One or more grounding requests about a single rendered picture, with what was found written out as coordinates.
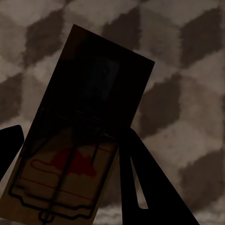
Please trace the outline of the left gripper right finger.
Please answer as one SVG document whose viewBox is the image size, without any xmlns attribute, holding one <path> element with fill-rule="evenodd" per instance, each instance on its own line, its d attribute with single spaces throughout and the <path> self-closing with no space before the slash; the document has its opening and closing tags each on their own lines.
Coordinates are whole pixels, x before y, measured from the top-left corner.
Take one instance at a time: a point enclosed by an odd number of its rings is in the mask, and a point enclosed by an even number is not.
<svg viewBox="0 0 225 225">
<path fill-rule="evenodd" d="M 138 134 L 119 125 L 123 225 L 199 225 Z M 131 160 L 149 209 L 138 205 Z"/>
</svg>

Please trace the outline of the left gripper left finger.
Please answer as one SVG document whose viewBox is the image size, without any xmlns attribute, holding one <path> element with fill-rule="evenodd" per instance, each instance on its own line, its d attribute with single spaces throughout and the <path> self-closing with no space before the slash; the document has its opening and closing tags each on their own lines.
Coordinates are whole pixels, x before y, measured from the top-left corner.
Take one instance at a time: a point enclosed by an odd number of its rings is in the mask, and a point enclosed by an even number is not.
<svg viewBox="0 0 225 225">
<path fill-rule="evenodd" d="M 4 177 L 24 142 L 21 125 L 0 130 L 0 180 Z"/>
</svg>

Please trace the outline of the mousetrap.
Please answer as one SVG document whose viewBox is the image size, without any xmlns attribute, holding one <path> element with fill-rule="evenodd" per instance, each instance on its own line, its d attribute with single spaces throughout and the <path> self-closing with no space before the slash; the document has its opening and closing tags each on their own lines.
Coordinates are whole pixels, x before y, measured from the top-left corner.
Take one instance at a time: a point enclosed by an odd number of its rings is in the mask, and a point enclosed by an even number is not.
<svg viewBox="0 0 225 225">
<path fill-rule="evenodd" d="M 0 199 L 24 225 L 93 225 L 155 65 L 73 24 Z"/>
</svg>

